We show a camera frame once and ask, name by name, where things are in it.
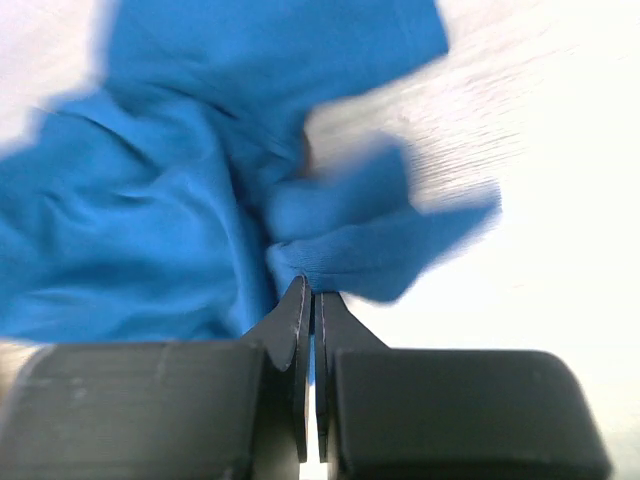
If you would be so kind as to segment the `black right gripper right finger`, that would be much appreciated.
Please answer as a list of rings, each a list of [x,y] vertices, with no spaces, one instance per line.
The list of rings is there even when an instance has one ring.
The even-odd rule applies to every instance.
[[[536,350],[400,349],[314,298],[319,456],[332,479],[607,479],[583,391]]]

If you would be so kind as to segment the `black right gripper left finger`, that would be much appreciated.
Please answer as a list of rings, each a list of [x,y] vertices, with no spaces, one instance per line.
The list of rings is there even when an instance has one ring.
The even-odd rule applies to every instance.
[[[307,458],[311,290],[241,338],[66,344],[1,409],[5,479],[295,479]]]

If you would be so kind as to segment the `blue Mickey print t-shirt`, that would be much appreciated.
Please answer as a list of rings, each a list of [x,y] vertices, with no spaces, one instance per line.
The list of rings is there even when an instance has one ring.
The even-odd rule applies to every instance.
[[[303,175],[304,123],[444,55],[431,1],[123,1],[96,90],[1,163],[1,334],[233,338],[297,276],[378,302],[480,226],[429,213],[384,138]]]

